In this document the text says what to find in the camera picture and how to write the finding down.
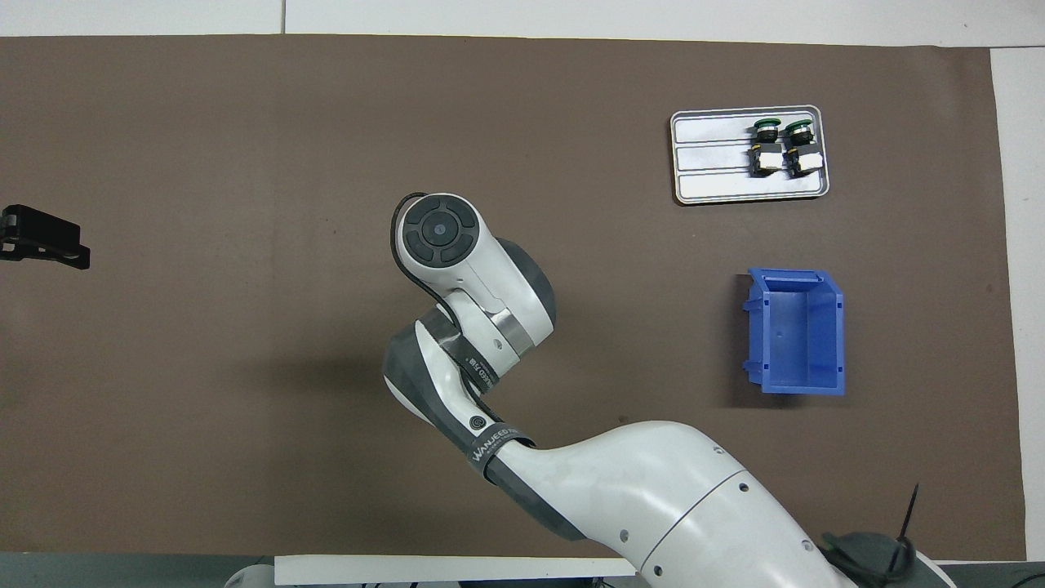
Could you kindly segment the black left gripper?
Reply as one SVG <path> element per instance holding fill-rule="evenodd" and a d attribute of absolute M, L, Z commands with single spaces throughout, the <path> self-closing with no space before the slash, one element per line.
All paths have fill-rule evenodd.
<path fill-rule="evenodd" d="M 56 261 L 78 271 L 91 265 L 91 250 L 82 244 L 82 226 L 62 217 L 21 208 L 21 253 L 18 244 L 19 206 L 7 206 L 0 212 L 0 261 L 21 261 L 33 258 Z"/>

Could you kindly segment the brown table mat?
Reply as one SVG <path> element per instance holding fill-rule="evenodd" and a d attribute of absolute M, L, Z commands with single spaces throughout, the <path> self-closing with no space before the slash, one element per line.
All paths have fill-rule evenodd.
<path fill-rule="evenodd" d="M 829 191 L 682 205 L 669 119 L 816 105 Z M 486 395 L 539 447 L 687 423 L 813 538 L 1023 559 L 1003 178 L 986 49 L 560 38 L 0 38 L 0 207 L 89 271 L 0 261 L 0 550 L 605 557 L 403 408 L 432 299 L 413 191 L 473 202 L 558 323 Z M 753 267 L 825 271 L 846 394 L 748 380 Z"/>

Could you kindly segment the silver metal tray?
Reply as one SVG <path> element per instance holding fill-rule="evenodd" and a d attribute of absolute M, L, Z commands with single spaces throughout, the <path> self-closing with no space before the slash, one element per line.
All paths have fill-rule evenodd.
<path fill-rule="evenodd" d="M 781 120 L 779 142 L 785 152 L 783 171 L 751 174 L 748 149 L 753 125 L 764 117 Z M 791 177 L 786 164 L 784 130 L 803 118 L 813 119 L 815 141 L 825 152 L 825 168 L 809 177 Z M 816 105 L 763 105 L 683 110 L 669 119 L 675 198 L 682 205 L 754 203 L 818 198 L 829 191 L 825 119 Z"/>

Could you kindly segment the blue plastic storage bin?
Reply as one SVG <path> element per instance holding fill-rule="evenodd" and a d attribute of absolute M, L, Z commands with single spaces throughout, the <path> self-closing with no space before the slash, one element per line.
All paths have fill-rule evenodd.
<path fill-rule="evenodd" d="M 753 267 L 744 372 L 764 394 L 846 394 L 846 301 L 825 271 Z"/>

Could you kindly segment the green push button switch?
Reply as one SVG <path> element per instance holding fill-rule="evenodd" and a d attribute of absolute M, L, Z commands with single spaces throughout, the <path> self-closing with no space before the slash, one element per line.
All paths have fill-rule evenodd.
<path fill-rule="evenodd" d="M 753 177 L 770 177 L 783 171 L 785 152 L 779 142 L 781 120 L 776 117 L 764 117 L 753 125 L 753 141 L 748 149 L 748 159 Z"/>
<path fill-rule="evenodd" d="M 815 141 L 813 119 L 803 118 L 787 124 L 786 164 L 791 177 L 809 177 L 825 168 L 825 150 Z"/>

